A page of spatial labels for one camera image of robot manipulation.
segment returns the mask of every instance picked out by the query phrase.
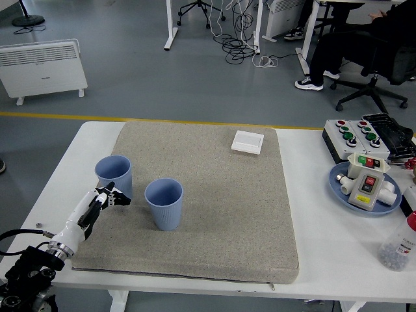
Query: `person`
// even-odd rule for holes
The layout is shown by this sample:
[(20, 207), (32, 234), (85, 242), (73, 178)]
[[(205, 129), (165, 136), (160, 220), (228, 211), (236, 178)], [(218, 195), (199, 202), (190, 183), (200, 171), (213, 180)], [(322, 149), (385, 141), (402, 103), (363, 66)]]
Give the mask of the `person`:
[[(301, 40), (304, 38), (304, 29), (306, 22), (312, 13), (312, 6), (314, 0), (305, 0), (305, 3), (300, 12), (298, 25), (289, 31), (284, 39), (286, 40)], [(330, 3), (332, 8), (331, 15), (333, 17), (333, 25), (336, 28), (339, 25), (345, 24), (350, 10), (359, 8), (363, 3)]]
[(0, 174), (6, 170), (5, 162), (0, 158)]
[(383, 55), (395, 53), (395, 47), (412, 42), (416, 38), (416, 0), (406, 0), (390, 11), (369, 14), (370, 24), (346, 24), (339, 32), (325, 34), (319, 40), (313, 53), (309, 76), (302, 81), (296, 81), (295, 87), (301, 90), (322, 90), (324, 76), (332, 79), (339, 78), (339, 67), (343, 57), (365, 58), (365, 47), (371, 49), (372, 44), (356, 31), (365, 31), (371, 35), (386, 40), (389, 43), (383, 47)]

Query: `blue plate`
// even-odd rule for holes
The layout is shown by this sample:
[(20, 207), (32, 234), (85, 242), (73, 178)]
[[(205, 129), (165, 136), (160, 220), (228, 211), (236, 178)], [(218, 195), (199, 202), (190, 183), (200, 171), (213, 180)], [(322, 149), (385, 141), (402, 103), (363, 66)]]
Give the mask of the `blue plate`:
[(391, 213), (400, 205), (400, 202), (402, 201), (402, 193), (400, 192), (400, 189), (398, 185), (396, 184), (395, 180), (393, 180), (388, 174), (384, 174), (384, 180), (390, 182), (391, 184), (395, 186), (395, 194), (397, 194), (397, 198), (394, 204), (392, 204), (392, 206), (386, 205), (385, 203), (382, 203), (380, 201), (376, 201), (376, 204), (374, 205), (374, 208), (372, 209), (372, 211), (367, 211), (359, 207), (356, 207), (354, 205), (351, 205), (348, 202), (348, 198), (350, 197), (350, 195), (344, 195), (341, 192), (341, 184), (340, 182), (337, 181), (338, 174), (344, 174), (344, 175), (347, 174), (349, 165), (350, 165), (349, 161), (340, 162), (339, 164), (335, 165), (335, 167), (333, 167), (330, 171), (330, 187), (341, 203), (365, 215), (384, 215), (387, 213)]

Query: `white radiator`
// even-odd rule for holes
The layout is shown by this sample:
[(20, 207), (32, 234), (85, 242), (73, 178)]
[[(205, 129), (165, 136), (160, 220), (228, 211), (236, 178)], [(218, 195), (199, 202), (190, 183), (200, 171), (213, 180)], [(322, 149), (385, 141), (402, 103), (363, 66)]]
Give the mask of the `white radiator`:
[(272, 39), (280, 34), (286, 34), (298, 24), (300, 11), (305, 0), (274, 0), (268, 13), (266, 35), (264, 39)]
[(87, 87), (78, 40), (60, 40), (0, 47), (0, 80), (8, 96), (25, 96), (78, 90)]

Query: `gray cushion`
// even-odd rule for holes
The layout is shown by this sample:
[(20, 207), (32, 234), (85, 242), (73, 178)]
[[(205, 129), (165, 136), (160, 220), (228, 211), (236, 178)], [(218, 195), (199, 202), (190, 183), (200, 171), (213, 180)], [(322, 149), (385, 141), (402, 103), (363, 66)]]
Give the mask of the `gray cushion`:
[[(265, 135), (260, 155), (231, 150), (237, 130)], [(132, 204), (101, 212), (74, 269), (273, 283), (297, 277), (275, 130), (127, 122), (113, 154), (133, 163)], [(170, 232), (157, 229), (144, 199), (160, 177), (184, 187), (181, 223)]]

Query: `blue plastic cup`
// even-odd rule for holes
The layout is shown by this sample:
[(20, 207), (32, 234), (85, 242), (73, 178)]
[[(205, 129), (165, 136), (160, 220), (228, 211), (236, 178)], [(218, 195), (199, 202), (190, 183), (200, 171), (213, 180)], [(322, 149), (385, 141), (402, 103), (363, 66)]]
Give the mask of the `blue plastic cup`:
[(117, 189), (133, 199), (133, 177), (131, 163), (127, 157), (122, 155), (105, 157), (96, 164), (95, 171), (103, 187), (114, 182)]
[(156, 226), (171, 231), (181, 221), (183, 187), (175, 179), (164, 177), (151, 182), (144, 190)]

